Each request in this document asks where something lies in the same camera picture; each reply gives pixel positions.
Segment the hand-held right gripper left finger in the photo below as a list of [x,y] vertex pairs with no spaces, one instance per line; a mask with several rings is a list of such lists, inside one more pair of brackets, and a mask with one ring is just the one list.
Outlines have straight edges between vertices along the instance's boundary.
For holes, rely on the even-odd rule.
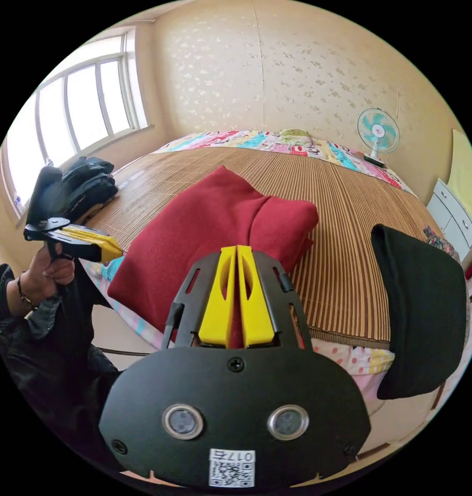
[[236,246],[221,249],[198,332],[201,344],[230,344],[235,297],[236,259]]

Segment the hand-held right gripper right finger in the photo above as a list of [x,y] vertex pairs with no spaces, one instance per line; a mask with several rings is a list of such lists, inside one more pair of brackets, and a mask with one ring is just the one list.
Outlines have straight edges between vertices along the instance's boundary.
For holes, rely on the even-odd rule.
[[274,339],[274,327],[252,248],[237,245],[237,259],[243,345],[269,345]]

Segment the person's left hand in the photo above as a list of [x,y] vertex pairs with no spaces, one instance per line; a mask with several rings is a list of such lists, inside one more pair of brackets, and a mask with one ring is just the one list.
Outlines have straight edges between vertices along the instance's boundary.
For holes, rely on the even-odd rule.
[[33,257],[29,268],[20,277],[23,295],[33,306],[52,297],[58,285],[68,285],[74,279],[74,261],[53,258],[46,244]]

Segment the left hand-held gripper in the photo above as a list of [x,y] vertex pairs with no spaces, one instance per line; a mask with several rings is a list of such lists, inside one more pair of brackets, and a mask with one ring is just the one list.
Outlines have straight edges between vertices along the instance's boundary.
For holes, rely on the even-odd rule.
[[42,168],[29,201],[24,239],[44,242],[53,258],[100,260],[108,264],[122,257],[124,250],[113,237],[73,224],[65,217],[67,198],[61,170]]

